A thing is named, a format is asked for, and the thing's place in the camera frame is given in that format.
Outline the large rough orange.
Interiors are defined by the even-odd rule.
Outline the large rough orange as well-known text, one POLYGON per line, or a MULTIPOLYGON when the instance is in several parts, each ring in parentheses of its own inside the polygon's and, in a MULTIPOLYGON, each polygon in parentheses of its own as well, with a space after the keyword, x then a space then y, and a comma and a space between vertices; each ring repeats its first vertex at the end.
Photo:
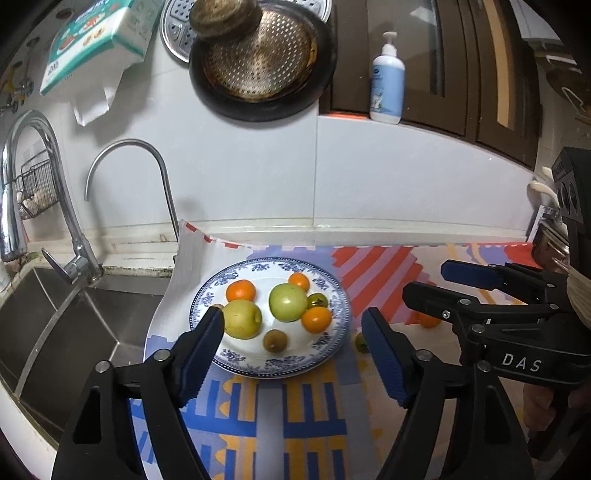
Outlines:
POLYGON ((424 313, 419 313, 417 315, 418 318, 418 323, 426 328, 426 329, 432 329, 432 328, 436 328, 437 326, 439 326, 442 323, 442 320, 440 318, 431 316, 431 315, 427 315, 424 313))

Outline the green tomato off plate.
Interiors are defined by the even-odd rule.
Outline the green tomato off plate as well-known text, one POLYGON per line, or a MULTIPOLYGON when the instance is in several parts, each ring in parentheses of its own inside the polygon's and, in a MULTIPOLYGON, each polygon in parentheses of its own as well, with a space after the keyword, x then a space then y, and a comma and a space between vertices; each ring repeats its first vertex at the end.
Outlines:
POLYGON ((356 351, 360 353, 368 354, 370 352, 369 346, 367 345, 366 339, 363 337, 362 333, 356 334, 355 347, 356 351))

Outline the smooth orange fruit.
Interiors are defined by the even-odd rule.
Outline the smooth orange fruit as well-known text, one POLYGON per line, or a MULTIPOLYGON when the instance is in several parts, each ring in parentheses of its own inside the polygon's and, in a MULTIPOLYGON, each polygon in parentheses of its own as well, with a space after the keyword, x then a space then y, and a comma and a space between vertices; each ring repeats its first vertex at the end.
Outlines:
POLYGON ((332 323, 332 312, 327 307, 312 307, 301 315, 301 325, 311 334, 322 333, 332 323))

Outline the large green apple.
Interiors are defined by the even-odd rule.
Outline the large green apple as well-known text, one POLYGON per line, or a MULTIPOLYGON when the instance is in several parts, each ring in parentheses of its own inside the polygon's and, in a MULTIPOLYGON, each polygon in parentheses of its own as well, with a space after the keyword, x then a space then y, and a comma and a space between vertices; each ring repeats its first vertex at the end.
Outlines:
POLYGON ((277 320, 294 322, 307 310, 308 297, 301 287, 283 283, 270 291, 269 306, 270 312, 277 320))

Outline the brown kiwi fruit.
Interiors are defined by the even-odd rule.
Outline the brown kiwi fruit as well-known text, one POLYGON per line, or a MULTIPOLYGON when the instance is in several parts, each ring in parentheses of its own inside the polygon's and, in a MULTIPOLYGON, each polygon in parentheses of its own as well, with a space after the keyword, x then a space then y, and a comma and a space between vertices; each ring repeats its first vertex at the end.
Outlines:
POLYGON ((267 352, 279 354, 287 349, 288 336, 282 330, 271 329, 263 336, 263 348, 267 352))

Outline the stainless steel pot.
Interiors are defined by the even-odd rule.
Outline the stainless steel pot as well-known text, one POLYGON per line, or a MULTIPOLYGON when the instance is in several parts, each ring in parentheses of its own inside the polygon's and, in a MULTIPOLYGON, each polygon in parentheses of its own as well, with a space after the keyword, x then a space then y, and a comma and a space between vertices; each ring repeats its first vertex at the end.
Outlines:
POLYGON ((541 224, 533 241, 533 260, 544 270, 567 274, 569 257, 569 247, 563 238, 552 228, 541 224))

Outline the colourful patterned table mat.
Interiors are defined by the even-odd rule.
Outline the colourful patterned table mat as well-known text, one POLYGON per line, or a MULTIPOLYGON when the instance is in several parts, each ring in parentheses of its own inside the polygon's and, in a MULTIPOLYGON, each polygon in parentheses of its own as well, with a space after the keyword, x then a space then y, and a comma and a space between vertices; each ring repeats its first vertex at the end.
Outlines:
MULTIPOLYGON (((180 228, 169 287, 148 328, 144 351, 170 347, 189 327, 189 308, 212 274, 245 259, 284 256, 339 279, 355 315, 376 306, 418 348, 455 362, 459 345, 446 323, 423 326, 402 301, 411 281, 441 285, 441 264, 532 263, 528 243, 438 246, 242 245, 180 228)), ((256 380, 211 367, 182 418, 214 479, 373 479, 404 417, 384 390, 374 362, 347 341, 331 359, 284 380, 256 380)))

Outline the green tomato on plate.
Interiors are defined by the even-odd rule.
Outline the green tomato on plate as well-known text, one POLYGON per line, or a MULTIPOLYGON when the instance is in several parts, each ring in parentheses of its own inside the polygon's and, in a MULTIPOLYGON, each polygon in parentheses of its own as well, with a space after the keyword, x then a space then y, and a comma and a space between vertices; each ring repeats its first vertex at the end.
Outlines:
POLYGON ((313 293, 308 296, 308 309, 311 308, 328 308, 329 307, 329 300, 325 297, 322 293, 313 293))

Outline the blue white porcelain plate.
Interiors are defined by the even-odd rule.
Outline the blue white porcelain plate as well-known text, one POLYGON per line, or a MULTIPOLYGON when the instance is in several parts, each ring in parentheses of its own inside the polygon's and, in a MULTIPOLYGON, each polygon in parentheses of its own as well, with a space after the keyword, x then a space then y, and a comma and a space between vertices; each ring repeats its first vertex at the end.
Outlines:
POLYGON ((225 297, 228 285, 238 280, 249 280, 256 286, 253 301, 262 312, 263 325, 259 335, 238 340, 225 333, 213 362, 237 375, 258 379, 287 378, 310 371, 332 357, 349 336, 352 308, 348 295, 339 281, 328 271, 303 260, 287 257, 249 259, 225 267, 206 280, 198 289, 190 311, 189 326, 194 329, 211 306, 228 305, 225 297), (332 323, 322 333, 311 334, 301 325, 301 318, 283 322, 270 312, 270 291, 276 285, 288 283, 288 277, 301 272, 310 280, 307 297, 322 293, 329 300, 332 323), (263 348, 263 336, 268 330, 282 330, 288 336, 287 349, 279 354, 263 348))

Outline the small tangerine on plate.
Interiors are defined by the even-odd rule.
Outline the small tangerine on plate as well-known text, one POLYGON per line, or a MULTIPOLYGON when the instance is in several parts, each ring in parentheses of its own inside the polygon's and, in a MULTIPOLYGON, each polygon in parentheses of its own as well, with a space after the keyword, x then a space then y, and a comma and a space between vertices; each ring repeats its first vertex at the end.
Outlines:
POLYGON ((246 300, 253 302, 256 299, 256 286, 249 280, 238 280, 228 285, 225 291, 228 302, 246 300))

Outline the black frying pan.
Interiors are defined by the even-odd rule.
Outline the black frying pan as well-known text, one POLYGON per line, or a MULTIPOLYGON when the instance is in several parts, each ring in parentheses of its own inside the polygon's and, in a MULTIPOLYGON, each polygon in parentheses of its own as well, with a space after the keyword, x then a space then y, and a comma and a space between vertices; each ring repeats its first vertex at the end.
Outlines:
POLYGON ((219 115, 269 122, 308 108, 332 81, 338 59, 331 25, 289 1, 263 1, 262 21, 240 39, 194 41, 192 85, 219 115))

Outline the metal perforated strainer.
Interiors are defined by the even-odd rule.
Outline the metal perforated strainer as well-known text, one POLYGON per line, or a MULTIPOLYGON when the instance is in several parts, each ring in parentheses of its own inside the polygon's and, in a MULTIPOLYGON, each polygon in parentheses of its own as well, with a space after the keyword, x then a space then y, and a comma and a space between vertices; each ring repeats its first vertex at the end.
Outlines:
POLYGON ((245 103, 263 103, 300 88, 318 60, 314 14, 301 6, 271 1, 260 4, 262 19, 238 40, 207 44, 191 52, 196 88, 245 103))

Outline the round steel steamer plate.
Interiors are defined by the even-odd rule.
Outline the round steel steamer plate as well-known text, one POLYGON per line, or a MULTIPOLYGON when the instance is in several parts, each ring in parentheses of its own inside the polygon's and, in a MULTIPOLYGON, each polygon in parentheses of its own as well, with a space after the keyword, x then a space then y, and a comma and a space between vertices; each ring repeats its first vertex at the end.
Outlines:
MULTIPOLYGON (((168 0, 162 9, 159 32, 164 46, 178 61, 187 64, 191 46, 197 38, 189 24, 193 0, 168 0)), ((332 14, 332 0, 291 0, 307 8, 327 23, 332 14)))

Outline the tissue paper pack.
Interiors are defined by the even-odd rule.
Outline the tissue paper pack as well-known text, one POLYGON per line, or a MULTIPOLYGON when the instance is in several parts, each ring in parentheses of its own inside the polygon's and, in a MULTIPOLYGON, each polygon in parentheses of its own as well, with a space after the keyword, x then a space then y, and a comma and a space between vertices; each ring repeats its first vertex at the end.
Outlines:
POLYGON ((125 70, 144 61, 163 3, 94 2, 54 37, 40 94, 68 103, 84 127, 110 110, 125 70))

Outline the dark wooden window frame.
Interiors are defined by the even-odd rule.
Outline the dark wooden window frame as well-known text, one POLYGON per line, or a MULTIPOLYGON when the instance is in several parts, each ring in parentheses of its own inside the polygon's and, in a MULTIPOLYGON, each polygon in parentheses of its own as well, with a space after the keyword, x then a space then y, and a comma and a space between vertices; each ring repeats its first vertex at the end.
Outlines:
POLYGON ((320 110, 367 116, 383 34, 406 66, 402 120, 535 165, 541 104, 535 55, 508 1, 335 1, 338 63, 320 110))

